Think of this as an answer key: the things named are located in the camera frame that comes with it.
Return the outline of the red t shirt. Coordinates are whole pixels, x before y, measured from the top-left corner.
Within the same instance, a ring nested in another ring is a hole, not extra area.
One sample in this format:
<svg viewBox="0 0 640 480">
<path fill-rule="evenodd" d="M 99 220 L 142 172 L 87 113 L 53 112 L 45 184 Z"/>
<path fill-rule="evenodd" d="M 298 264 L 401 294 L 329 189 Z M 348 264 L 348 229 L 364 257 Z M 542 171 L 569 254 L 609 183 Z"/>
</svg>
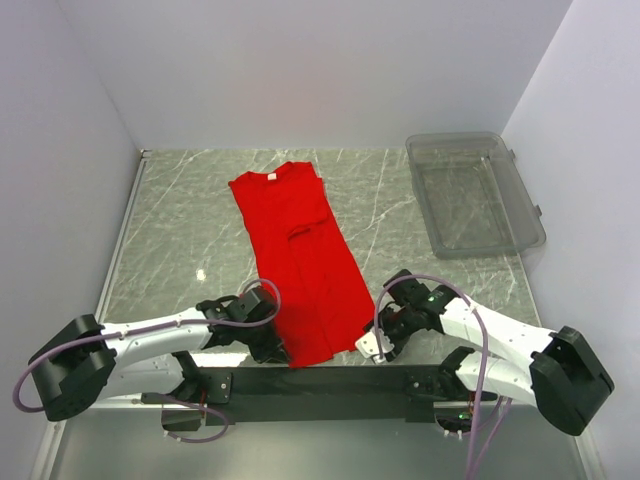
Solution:
<svg viewBox="0 0 640 480">
<path fill-rule="evenodd" d="M 258 274 L 281 294 L 275 327 L 290 366 L 312 366 L 354 350 L 374 305 L 312 164 L 246 172 L 229 187 Z"/>
</svg>

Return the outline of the clear plastic storage bin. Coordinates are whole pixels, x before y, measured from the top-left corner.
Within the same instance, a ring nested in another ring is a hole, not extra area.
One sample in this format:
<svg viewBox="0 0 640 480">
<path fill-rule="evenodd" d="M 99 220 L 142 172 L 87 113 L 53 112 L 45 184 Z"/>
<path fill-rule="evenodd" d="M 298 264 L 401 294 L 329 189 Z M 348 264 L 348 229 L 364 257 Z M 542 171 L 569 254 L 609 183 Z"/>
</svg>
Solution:
<svg viewBox="0 0 640 480">
<path fill-rule="evenodd" d="M 406 140 L 412 187 L 434 255 L 517 255 L 546 232 L 515 165 L 492 132 L 413 135 Z"/>
</svg>

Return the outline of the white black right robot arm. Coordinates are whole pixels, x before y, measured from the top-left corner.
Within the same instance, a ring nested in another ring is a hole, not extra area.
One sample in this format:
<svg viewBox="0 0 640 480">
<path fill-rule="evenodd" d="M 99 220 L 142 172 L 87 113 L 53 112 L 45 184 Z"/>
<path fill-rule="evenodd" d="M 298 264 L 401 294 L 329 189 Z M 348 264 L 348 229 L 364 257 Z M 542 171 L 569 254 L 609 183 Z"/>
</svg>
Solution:
<svg viewBox="0 0 640 480">
<path fill-rule="evenodd" d="M 434 402 L 510 398 L 535 407 L 561 432 L 579 436 L 614 392 L 615 384 L 585 337 L 564 326 L 537 327 L 491 310 L 438 281 L 399 271 L 382 291 L 388 306 L 356 341 L 373 362 L 390 363 L 419 331 L 432 330 L 462 340 L 430 373 L 410 381 L 410 389 Z"/>
</svg>

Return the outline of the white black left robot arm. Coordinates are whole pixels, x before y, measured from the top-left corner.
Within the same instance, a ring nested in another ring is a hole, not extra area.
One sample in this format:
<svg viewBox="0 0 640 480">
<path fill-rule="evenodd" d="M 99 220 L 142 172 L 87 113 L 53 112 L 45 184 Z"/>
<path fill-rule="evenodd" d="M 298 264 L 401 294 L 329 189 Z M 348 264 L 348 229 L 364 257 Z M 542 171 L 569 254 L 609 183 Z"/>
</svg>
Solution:
<svg viewBox="0 0 640 480">
<path fill-rule="evenodd" d="M 92 314 L 77 317 L 29 361 L 37 409 L 57 422 L 111 397 L 158 393 L 188 401 L 205 388 L 192 353 L 235 342 L 258 363 L 288 363 L 273 324 L 281 303 L 279 290 L 264 283 L 149 320 L 100 324 Z"/>
</svg>

